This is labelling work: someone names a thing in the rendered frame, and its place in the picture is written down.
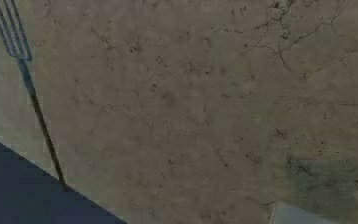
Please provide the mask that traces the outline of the blue-grey garden fork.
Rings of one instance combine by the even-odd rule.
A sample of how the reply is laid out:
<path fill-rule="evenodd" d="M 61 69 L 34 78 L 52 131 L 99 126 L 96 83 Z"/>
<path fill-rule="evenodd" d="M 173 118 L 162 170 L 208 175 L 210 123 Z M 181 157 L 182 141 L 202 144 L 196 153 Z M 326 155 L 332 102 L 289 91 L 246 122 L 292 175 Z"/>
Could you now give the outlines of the blue-grey garden fork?
<path fill-rule="evenodd" d="M 63 189 L 67 191 L 68 185 L 27 65 L 28 62 L 32 61 L 33 56 L 15 0 L 0 0 L 0 38 L 6 53 L 17 62 L 24 86 L 31 99 L 35 115 L 45 138 L 48 152 L 57 173 L 57 178 Z"/>

